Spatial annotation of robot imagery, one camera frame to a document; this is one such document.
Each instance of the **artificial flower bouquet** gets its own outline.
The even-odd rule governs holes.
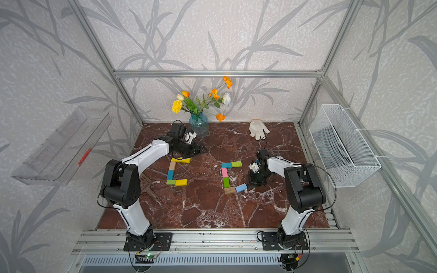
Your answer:
[[[231,89],[231,79],[224,76],[223,80],[225,81],[224,84],[217,88],[214,88],[208,95],[208,97],[205,98],[205,95],[203,95],[202,100],[200,100],[197,96],[194,100],[192,100],[190,98],[190,93],[187,91],[182,91],[182,94],[177,94],[177,100],[173,103],[173,112],[177,114],[181,110],[184,110],[185,112],[190,112],[191,114],[198,115],[202,113],[204,109],[209,109],[209,104],[214,104],[214,106],[218,109],[220,109],[220,104],[229,106],[231,104],[231,94],[229,92],[226,92],[221,98],[217,94],[217,89],[220,89],[220,87],[224,85],[226,85],[228,89]],[[218,113],[215,117],[220,122],[226,118],[225,115],[220,113]]]

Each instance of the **wall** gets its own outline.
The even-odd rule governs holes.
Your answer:
[[[0,3],[0,268],[60,272],[78,236],[101,214],[102,168],[123,158],[140,124],[113,85],[65,1]],[[10,175],[77,106],[112,122],[65,187]]]
[[[349,0],[80,0],[116,69],[320,69]],[[123,79],[145,121],[175,115],[175,93],[208,94],[221,79]],[[232,78],[226,121],[298,120],[313,79]]]
[[[437,2],[373,3],[360,7],[328,77],[437,223]],[[330,103],[321,90],[304,122],[307,137],[317,109]],[[312,154],[318,157],[314,146]],[[335,207],[370,272],[437,272],[379,173],[339,189]]]

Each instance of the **vase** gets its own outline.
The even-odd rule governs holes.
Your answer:
[[[204,137],[209,134],[208,118],[203,114],[191,114],[190,127],[197,133],[197,137]]]

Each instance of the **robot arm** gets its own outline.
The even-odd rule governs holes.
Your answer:
[[[154,139],[129,157],[120,161],[113,159],[106,164],[100,195],[118,210],[128,227],[129,241],[139,248],[150,246],[154,240],[153,227],[139,203],[139,175],[169,152],[178,152],[182,158],[203,153],[205,148],[202,142],[193,141],[195,136],[182,124],[173,123],[167,135]]]
[[[250,165],[249,181],[252,184],[266,185],[266,178],[272,173],[285,178],[290,208],[277,234],[282,247],[292,247],[308,217],[326,201],[316,168],[272,156],[266,149],[260,150],[257,157],[257,161]]]

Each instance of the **brown marble tabletop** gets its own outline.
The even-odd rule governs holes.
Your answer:
[[[306,163],[293,123],[266,123],[270,133],[267,149],[293,162]],[[145,124],[132,153],[147,146],[159,134],[166,134],[169,123]],[[152,180],[150,189],[159,197],[142,193],[140,203],[154,228],[276,228],[285,217],[289,203],[284,179],[275,174],[267,186],[252,187],[248,182],[249,164],[264,147],[265,140],[250,137],[248,123],[210,123],[203,141],[207,154],[191,163],[177,163],[174,179],[188,179],[187,186],[166,185],[171,155],[160,158],[144,171]],[[225,195],[220,173],[222,163],[241,161],[241,168],[228,169],[231,186],[247,183],[247,191]],[[308,228],[328,228],[323,211],[313,213]],[[126,228],[114,209],[106,209],[97,228]]]

